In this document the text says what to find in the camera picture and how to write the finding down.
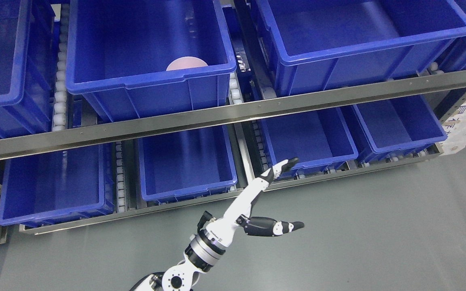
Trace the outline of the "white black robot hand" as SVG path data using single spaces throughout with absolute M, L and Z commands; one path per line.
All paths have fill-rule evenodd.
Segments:
M 287 222 L 252 216 L 252 210 L 259 195 L 282 173 L 292 169 L 298 162 L 298 157 L 278 162 L 251 181 L 227 208 L 224 215 L 205 227 L 206 238 L 212 243 L 220 243 L 224 247 L 229 247 L 238 228 L 242 228 L 248 236 L 273 237 L 305 227 L 305 223 L 301 221 Z

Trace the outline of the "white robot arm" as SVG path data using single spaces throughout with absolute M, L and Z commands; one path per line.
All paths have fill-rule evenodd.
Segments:
M 198 224 L 197 233 L 183 252 L 183 260 L 164 272 L 154 272 L 141 278 L 132 291 L 191 291 L 200 276 L 211 270 L 225 254 L 227 247 L 211 232 L 206 223 L 215 222 L 215 217 L 205 211 Z

